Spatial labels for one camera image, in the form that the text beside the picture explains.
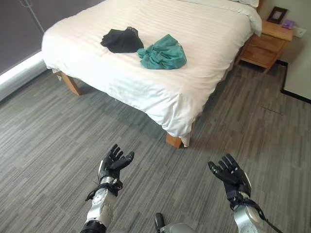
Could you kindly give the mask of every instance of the wall outlet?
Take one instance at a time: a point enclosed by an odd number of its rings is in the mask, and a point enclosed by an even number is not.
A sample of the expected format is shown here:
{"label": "wall outlet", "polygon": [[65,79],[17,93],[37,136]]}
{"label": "wall outlet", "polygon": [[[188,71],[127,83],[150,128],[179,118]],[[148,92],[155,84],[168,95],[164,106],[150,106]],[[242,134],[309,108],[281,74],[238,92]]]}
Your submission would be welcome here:
{"label": "wall outlet", "polygon": [[293,33],[294,36],[297,36],[299,38],[303,37],[303,35],[306,33],[306,29],[299,28],[299,27],[293,27]]}

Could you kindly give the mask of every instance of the nightstand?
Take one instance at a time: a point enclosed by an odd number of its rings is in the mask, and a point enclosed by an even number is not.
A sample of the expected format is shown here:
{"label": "nightstand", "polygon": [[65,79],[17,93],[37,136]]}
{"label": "nightstand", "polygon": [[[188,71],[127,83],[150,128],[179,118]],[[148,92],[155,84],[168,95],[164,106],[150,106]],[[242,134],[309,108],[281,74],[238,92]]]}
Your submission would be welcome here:
{"label": "nightstand", "polygon": [[253,35],[244,45],[237,63],[242,60],[265,68],[266,74],[291,42],[293,31],[280,24],[262,22],[261,36]]}

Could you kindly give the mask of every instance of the black baseboard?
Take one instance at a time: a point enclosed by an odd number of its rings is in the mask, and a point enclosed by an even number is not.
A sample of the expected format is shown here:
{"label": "black baseboard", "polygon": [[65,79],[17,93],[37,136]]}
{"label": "black baseboard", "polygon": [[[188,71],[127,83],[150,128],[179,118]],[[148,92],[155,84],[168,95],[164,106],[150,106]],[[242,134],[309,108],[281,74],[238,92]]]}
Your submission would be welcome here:
{"label": "black baseboard", "polygon": [[285,94],[285,95],[288,95],[288,96],[291,96],[291,97],[294,97],[294,98],[296,98],[298,100],[302,100],[304,102],[311,103],[311,100],[306,98],[306,97],[303,97],[303,96],[297,95],[297,94],[295,94],[293,92],[284,90],[284,86],[285,86],[285,82],[286,82],[286,76],[287,76],[288,63],[287,62],[283,62],[281,60],[277,60],[276,63],[286,67],[286,71],[285,71],[284,78],[283,78],[283,84],[282,84],[282,88],[281,88],[281,93]]}

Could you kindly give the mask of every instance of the black cable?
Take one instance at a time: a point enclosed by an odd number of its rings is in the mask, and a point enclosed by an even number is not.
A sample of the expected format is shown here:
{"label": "black cable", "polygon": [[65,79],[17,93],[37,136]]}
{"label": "black cable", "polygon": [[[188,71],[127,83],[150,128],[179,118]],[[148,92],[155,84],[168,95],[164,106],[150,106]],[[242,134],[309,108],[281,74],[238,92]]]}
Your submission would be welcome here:
{"label": "black cable", "polygon": [[256,202],[254,202],[254,201],[251,200],[251,199],[243,199],[243,200],[241,201],[241,204],[244,204],[244,205],[246,205],[246,206],[250,206],[250,207],[255,208],[255,209],[258,211],[258,214],[259,214],[260,218],[261,218],[262,220],[266,221],[266,222],[268,223],[268,225],[269,225],[270,227],[273,228],[273,230],[275,230],[277,233],[283,233],[279,228],[277,228],[275,225],[273,225],[273,224],[265,217],[265,215],[263,214],[262,209],[259,207],[259,205],[258,205]]}

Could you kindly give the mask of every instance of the white duvet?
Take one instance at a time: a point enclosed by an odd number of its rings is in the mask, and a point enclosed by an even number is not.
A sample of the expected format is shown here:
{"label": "white duvet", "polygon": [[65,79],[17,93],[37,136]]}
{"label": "white duvet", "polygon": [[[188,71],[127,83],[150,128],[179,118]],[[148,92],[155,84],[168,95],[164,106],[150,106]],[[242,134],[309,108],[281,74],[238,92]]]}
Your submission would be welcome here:
{"label": "white duvet", "polygon": [[[183,46],[180,69],[149,70],[136,53],[111,53],[100,42],[110,29],[138,30],[145,48],[170,34]],[[57,22],[43,37],[48,68],[145,112],[189,145],[191,125],[261,19],[228,0],[106,0]]]}

